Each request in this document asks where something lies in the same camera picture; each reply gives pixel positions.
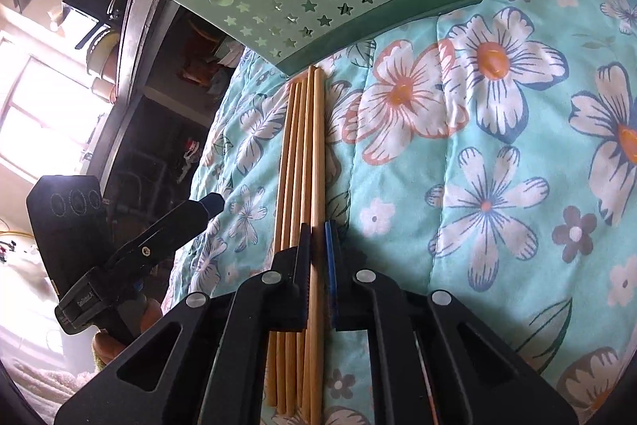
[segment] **chopstick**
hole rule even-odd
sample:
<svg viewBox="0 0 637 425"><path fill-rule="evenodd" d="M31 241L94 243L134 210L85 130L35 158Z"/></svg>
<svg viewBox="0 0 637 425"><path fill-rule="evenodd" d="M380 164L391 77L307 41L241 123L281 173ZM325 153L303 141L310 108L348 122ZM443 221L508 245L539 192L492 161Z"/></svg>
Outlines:
<svg viewBox="0 0 637 425"><path fill-rule="evenodd" d="M290 151L290 139L292 132L292 108L296 99L297 84L290 84L290 92L288 95L288 110L285 114L285 127L283 130L283 149L281 151L281 165L279 169L279 182L276 189L276 219L275 219L275 237L272 243L273 253L281 250L281 235L283 232L283 202L285 199L285 176L287 174L288 155ZM268 357L267 357L267 375L266 375L266 403L270 407L276 407L276 333L270 333L268 341Z"/></svg>
<svg viewBox="0 0 637 425"><path fill-rule="evenodd" d="M312 172L312 143L313 143L313 109L314 109L314 72L313 65L308 70L308 95L305 103L305 128L303 134L303 171L301 190L301 223L310 223L311 219L311 172ZM303 373L305 362L305 330L296 338L296 398L300 408L303 402Z"/></svg>
<svg viewBox="0 0 637 425"><path fill-rule="evenodd" d="M310 311L305 339L301 413L310 425L320 425L323 396L323 273L325 224L325 87L323 71L314 71L311 226L315 255L310 269Z"/></svg>

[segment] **window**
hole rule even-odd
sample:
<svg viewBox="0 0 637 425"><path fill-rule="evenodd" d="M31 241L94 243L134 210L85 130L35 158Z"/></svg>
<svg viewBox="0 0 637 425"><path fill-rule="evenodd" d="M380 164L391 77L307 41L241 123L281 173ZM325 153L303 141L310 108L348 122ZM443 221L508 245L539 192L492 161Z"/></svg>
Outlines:
<svg viewBox="0 0 637 425"><path fill-rule="evenodd" d="M109 103L0 39L0 159L28 177L79 171Z"/></svg>

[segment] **metal screw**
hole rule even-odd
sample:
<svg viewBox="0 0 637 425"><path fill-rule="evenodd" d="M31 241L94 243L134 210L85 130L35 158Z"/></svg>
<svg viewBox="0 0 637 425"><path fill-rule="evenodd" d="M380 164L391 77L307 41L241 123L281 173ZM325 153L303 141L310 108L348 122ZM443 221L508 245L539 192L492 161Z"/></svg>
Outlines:
<svg viewBox="0 0 637 425"><path fill-rule="evenodd" d="M186 298L186 304L190 306L191 308L198 308L206 304L207 300L208 298L206 297L206 294L202 294L201 292L195 292L194 294L190 294Z"/></svg>
<svg viewBox="0 0 637 425"><path fill-rule="evenodd" d="M431 294L431 301L438 306L447 306L447 304L451 303L451 294L446 290L436 290Z"/></svg>
<svg viewBox="0 0 637 425"><path fill-rule="evenodd" d="M281 281L281 274L276 271L268 271L264 272L261 281L263 281L266 285L276 285L279 281Z"/></svg>
<svg viewBox="0 0 637 425"><path fill-rule="evenodd" d="M362 271L356 272L356 279L361 283L372 283L376 279L376 275L373 271L362 269Z"/></svg>

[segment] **bed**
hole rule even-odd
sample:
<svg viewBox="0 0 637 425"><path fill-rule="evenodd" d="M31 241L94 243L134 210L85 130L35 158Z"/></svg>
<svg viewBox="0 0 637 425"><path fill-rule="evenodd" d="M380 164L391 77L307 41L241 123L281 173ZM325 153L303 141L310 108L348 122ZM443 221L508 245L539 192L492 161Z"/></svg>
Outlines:
<svg viewBox="0 0 637 425"><path fill-rule="evenodd" d="M406 290L451 291L581 423L637 347L636 31L637 0L483 0L320 64L346 253ZM225 211L178 251L165 311L269 267L288 81L241 58L191 192ZM325 423L373 423L366 348L327 337ZM264 406L262 421L301 418Z"/></svg>

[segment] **floral bedspread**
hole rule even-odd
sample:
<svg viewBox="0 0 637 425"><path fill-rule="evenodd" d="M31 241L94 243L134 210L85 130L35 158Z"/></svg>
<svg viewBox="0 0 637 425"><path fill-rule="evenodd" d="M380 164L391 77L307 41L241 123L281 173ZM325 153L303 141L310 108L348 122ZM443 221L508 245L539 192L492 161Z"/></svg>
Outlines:
<svg viewBox="0 0 637 425"><path fill-rule="evenodd" d="M582 422L637 345L636 5L483 0L321 64L327 215L348 253L450 290ZM272 261L287 80L244 54L192 185L226 209L178 252L165 309ZM325 422L373 423L365 334L326 347Z"/></svg>

